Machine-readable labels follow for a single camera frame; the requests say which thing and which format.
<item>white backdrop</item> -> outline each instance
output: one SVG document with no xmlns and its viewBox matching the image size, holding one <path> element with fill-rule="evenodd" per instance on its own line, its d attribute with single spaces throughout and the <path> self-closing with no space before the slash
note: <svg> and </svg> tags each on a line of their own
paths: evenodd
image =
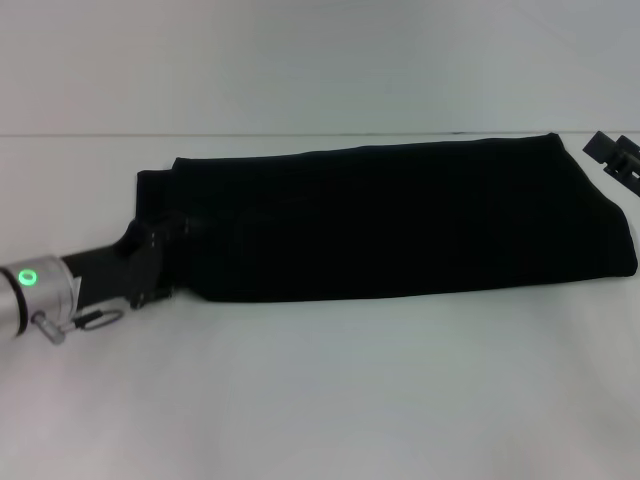
<svg viewBox="0 0 640 480">
<path fill-rule="evenodd" d="M 632 0 L 2 0 L 0 134 L 640 130 Z"/>
</svg>

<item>black clamp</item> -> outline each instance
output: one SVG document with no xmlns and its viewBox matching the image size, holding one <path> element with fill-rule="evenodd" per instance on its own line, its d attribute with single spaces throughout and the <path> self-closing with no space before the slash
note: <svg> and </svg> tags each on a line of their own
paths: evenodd
<svg viewBox="0 0 640 480">
<path fill-rule="evenodd" d="M 131 308 L 140 309 L 147 303 L 170 298 L 177 287 L 176 279 L 167 270 L 169 249 L 189 235 L 189 220 L 172 212 L 152 222 L 134 220 L 123 241 L 137 244 L 128 257 L 128 288 L 125 298 Z"/>
<path fill-rule="evenodd" d="M 609 175 L 640 197 L 640 147 L 624 135 L 617 142 L 598 132 L 584 147 L 584 153 L 600 164 Z"/>
</svg>

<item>green led light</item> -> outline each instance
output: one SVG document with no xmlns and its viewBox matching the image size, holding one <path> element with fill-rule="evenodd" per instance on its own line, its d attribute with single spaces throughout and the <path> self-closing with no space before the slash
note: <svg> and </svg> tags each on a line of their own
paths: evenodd
<svg viewBox="0 0 640 480">
<path fill-rule="evenodd" d="M 38 282 L 38 274 L 33 270 L 22 270 L 18 274 L 18 280 L 20 280 L 20 283 L 25 287 L 32 287 Z"/>
</svg>

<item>white surface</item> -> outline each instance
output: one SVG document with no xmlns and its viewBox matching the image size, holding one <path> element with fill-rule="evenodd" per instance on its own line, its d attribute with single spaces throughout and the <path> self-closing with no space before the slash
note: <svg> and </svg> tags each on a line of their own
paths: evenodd
<svg viewBox="0 0 640 480">
<path fill-rule="evenodd" d="M 633 0 L 3 0 L 0 134 L 640 130 Z"/>
<path fill-rule="evenodd" d="M 135 173 L 177 155 L 451 138 L 5 138 L 0 263 L 112 241 Z M 637 242 L 640 200 L 581 153 L 588 136 L 562 138 Z M 0 348 L 0 478 L 637 479 L 639 288 L 636 276 L 376 301 L 181 295 L 62 348 L 34 332 Z"/>
</svg>

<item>folded black fabric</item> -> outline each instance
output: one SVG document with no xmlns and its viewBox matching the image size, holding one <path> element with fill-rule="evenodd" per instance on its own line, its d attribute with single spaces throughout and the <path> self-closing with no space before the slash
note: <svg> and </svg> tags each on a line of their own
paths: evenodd
<svg viewBox="0 0 640 480">
<path fill-rule="evenodd" d="M 550 134 L 141 172 L 137 217 L 197 225 L 171 254 L 208 300 L 379 298 L 630 276 L 627 220 Z"/>
</svg>

